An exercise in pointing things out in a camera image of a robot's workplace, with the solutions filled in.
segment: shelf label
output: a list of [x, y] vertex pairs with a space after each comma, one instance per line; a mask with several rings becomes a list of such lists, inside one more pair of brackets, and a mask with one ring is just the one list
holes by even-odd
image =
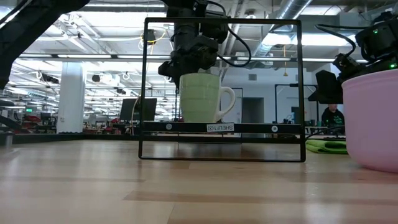
[[231, 133], [231, 132], [235, 132], [235, 126], [234, 126], [234, 123], [207, 124], [207, 132]]

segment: white column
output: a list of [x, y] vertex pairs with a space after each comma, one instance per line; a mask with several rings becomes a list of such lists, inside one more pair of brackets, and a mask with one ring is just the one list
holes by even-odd
[[62, 64], [58, 133], [81, 133], [85, 106], [86, 73], [83, 64]]

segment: green towel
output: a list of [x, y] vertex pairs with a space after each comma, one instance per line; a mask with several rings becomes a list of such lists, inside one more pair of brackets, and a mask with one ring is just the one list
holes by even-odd
[[348, 154], [345, 141], [307, 140], [306, 147], [314, 153]]

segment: pink bowl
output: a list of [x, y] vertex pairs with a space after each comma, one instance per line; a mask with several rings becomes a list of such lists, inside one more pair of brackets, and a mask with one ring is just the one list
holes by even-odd
[[398, 70], [343, 83], [347, 150], [375, 170], [398, 172]]

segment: light green mug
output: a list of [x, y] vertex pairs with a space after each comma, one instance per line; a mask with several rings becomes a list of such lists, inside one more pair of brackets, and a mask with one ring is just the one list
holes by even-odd
[[[229, 93], [231, 103], [220, 111], [221, 94]], [[235, 105], [235, 92], [221, 87], [220, 78], [209, 73], [191, 73], [181, 76], [180, 104], [182, 117], [189, 123], [216, 123]]]

